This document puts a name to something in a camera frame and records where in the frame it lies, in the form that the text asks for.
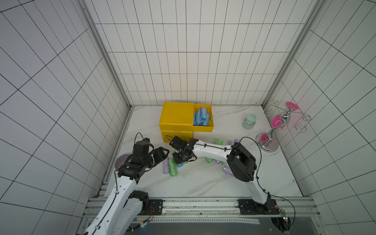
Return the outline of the yellow top drawer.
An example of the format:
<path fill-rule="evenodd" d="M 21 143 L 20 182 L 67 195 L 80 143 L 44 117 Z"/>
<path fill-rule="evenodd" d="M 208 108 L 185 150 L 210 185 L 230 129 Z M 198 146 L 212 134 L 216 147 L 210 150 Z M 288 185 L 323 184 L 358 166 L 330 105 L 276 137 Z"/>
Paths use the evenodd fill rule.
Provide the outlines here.
<path fill-rule="evenodd" d="M 212 106 L 194 104 L 193 132 L 212 132 L 214 129 Z"/>

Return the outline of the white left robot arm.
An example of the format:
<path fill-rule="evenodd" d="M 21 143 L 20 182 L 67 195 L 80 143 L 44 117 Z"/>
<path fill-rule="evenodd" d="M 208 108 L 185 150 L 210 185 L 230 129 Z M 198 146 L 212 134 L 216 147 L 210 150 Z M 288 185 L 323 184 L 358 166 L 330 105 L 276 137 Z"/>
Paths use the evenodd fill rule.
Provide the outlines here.
<path fill-rule="evenodd" d="M 154 210 L 149 206 L 148 193 L 135 190 L 146 170 L 167 159 L 169 150 L 155 148 L 145 138 L 133 146 L 123 165 L 114 171 L 115 186 L 102 209 L 84 232 L 85 235 L 124 235 L 140 213 Z"/>

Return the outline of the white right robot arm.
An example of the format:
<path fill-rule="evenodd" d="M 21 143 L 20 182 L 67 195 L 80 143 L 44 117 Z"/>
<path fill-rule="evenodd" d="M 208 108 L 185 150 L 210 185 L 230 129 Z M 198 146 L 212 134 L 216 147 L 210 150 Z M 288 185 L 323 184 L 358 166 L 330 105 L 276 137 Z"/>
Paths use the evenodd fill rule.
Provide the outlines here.
<path fill-rule="evenodd" d="M 173 153 L 173 159 L 176 164 L 195 161 L 200 157 L 226 162 L 233 176 L 246 183 L 255 203 L 265 207 L 270 205 L 270 193 L 259 185 L 256 158 L 240 141 L 235 142 L 233 145 L 223 146 L 208 144 L 198 139 L 186 141 L 177 136 L 168 136 L 167 139 L 169 140 L 169 145 L 176 150 Z"/>

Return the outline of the yellow plastic drawer cabinet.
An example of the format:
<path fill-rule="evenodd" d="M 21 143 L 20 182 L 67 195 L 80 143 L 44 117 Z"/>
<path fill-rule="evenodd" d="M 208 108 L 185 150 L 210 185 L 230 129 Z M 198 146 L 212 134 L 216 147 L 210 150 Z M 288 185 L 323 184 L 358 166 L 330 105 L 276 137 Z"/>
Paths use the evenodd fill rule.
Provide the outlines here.
<path fill-rule="evenodd" d="M 159 127 L 165 143 L 169 143 L 175 136 L 185 141 L 193 138 L 193 108 L 193 103 L 163 104 Z"/>

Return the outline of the purple bag roll far left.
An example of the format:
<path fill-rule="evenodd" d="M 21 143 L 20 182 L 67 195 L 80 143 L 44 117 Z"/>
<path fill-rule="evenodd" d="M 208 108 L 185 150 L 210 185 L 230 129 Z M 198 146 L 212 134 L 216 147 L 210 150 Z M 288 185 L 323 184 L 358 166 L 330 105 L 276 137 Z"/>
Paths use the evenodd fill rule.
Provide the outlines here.
<path fill-rule="evenodd" d="M 163 160 L 163 173 L 164 174 L 169 174 L 169 163 L 168 159 Z"/>

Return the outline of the green bag roll far left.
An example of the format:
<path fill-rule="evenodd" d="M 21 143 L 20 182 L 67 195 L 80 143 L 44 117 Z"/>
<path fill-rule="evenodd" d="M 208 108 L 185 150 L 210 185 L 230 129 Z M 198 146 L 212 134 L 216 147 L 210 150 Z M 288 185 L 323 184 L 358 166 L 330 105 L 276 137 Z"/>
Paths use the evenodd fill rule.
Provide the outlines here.
<path fill-rule="evenodd" d="M 177 165 L 173 158 L 169 158 L 168 166 L 169 166 L 169 175 L 171 177 L 177 176 L 178 175 Z"/>

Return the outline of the green bag roll center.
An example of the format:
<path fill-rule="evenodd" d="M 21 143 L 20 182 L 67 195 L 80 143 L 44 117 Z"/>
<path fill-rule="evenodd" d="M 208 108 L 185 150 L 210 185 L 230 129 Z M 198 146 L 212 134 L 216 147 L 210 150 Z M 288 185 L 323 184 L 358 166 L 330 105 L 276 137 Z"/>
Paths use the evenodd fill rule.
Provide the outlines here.
<path fill-rule="evenodd" d="M 206 161 L 207 163 L 211 163 L 211 162 L 213 161 L 213 159 L 205 157 L 205 161 Z"/>

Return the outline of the green bag roll upper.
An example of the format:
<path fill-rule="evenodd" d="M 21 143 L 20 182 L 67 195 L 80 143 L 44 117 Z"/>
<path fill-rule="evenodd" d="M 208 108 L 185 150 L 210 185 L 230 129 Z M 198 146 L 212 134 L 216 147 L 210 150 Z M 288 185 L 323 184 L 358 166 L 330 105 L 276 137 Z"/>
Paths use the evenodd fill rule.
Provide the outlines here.
<path fill-rule="evenodd" d="M 214 144 L 215 144 L 215 145 L 222 146 L 223 143 L 224 143 L 224 141 L 223 141 L 223 139 L 221 139 L 221 138 L 216 138 L 216 139 L 214 140 Z"/>

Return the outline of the purple bag roll lower right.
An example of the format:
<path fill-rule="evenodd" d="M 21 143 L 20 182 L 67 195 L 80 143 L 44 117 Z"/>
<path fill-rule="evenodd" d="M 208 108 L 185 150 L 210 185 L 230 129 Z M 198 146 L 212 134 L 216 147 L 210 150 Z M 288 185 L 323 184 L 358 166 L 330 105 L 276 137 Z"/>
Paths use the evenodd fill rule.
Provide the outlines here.
<path fill-rule="evenodd" d="M 224 172 L 226 175 L 234 176 L 234 175 L 233 175 L 233 172 L 231 171 L 231 169 L 230 169 L 229 167 L 227 167 L 227 166 L 225 166 L 225 167 L 223 168 L 223 172 Z"/>

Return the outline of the green glass jar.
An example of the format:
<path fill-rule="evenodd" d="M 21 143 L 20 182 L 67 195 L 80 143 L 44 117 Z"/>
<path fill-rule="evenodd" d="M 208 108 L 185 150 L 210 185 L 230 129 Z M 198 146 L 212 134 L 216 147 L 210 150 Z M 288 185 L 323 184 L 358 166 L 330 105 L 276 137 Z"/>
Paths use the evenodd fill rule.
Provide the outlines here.
<path fill-rule="evenodd" d="M 257 121 L 256 115 L 255 114 L 249 114 L 244 119 L 244 121 L 242 123 L 242 126 L 245 129 L 250 130 L 250 129 L 252 129 L 254 127 L 254 125 L 256 124 L 256 121 Z"/>

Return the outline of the chrome cup holder stand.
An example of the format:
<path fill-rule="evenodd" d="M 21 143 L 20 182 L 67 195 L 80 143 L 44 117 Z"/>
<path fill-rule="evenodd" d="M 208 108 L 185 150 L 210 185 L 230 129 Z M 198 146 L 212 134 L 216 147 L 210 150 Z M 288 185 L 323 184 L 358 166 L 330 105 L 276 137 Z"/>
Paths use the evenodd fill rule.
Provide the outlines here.
<path fill-rule="evenodd" d="M 276 152 L 279 148 L 279 143 L 277 140 L 277 131 L 287 129 L 291 119 L 295 119 L 295 129 L 299 133 L 304 133 L 307 131 L 307 125 L 311 121 L 311 116 L 307 113 L 303 113 L 299 106 L 292 103 L 286 102 L 286 107 L 279 107 L 280 103 L 276 100 L 271 100 L 269 102 L 271 107 L 274 107 L 278 110 L 278 113 L 274 114 L 272 109 L 264 109 L 264 114 L 273 119 L 271 120 L 272 129 L 268 132 L 262 132 L 257 134 L 256 143 L 260 150 L 264 152 L 273 153 Z"/>

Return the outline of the pink cup on stand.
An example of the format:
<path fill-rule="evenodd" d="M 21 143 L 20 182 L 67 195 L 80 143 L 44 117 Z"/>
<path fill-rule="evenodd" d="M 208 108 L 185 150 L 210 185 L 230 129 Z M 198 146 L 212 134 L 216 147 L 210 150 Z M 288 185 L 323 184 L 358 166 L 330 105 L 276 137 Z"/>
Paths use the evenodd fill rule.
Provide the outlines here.
<path fill-rule="evenodd" d="M 286 118 L 283 115 L 277 115 L 274 117 L 274 119 L 271 121 L 271 125 L 274 128 L 278 128 L 280 130 L 283 130 L 286 126 Z"/>

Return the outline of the pink cup upper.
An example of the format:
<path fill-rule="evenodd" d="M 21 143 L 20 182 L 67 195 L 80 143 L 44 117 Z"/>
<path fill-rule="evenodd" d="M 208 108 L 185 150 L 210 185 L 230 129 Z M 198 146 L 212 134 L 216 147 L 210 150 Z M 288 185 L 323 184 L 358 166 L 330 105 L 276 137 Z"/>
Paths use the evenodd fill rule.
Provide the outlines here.
<path fill-rule="evenodd" d="M 286 107 L 288 109 L 294 110 L 294 111 L 299 110 L 299 106 L 296 105 L 296 104 L 294 104 L 294 103 L 292 103 L 292 102 L 286 102 Z"/>

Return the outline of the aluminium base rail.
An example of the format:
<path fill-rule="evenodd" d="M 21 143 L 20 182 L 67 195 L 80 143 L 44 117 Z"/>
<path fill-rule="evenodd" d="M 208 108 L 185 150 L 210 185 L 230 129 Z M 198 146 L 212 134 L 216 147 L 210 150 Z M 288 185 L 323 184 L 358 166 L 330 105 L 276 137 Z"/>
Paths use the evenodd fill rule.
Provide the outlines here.
<path fill-rule="evenodd" d="M 247 197 L 188 197 L 188 198 L 159 198 L 163 202 L 162 216 L 174 215 L 231 215 L 240 214 L 239 199 Z M 311 217 L 319 215 L 314 201 L 310 197 L 290 197 L 286 199 L 275 198 L 277 209 L 283 209 L 288 216 Z"/>

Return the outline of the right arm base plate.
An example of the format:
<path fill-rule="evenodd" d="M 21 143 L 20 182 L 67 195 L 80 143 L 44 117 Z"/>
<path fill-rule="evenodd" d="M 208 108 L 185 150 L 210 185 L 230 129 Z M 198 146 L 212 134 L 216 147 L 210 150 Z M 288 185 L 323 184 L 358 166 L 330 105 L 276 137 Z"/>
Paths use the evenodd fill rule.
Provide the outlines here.
<path fill-rule="evenodd" d="M 239 199 L 238 207 L 241 215 L 279 215 L 277 203 L 274 199 L 268 199 L 265 204 L 256 203 L 252 199 Z"/>

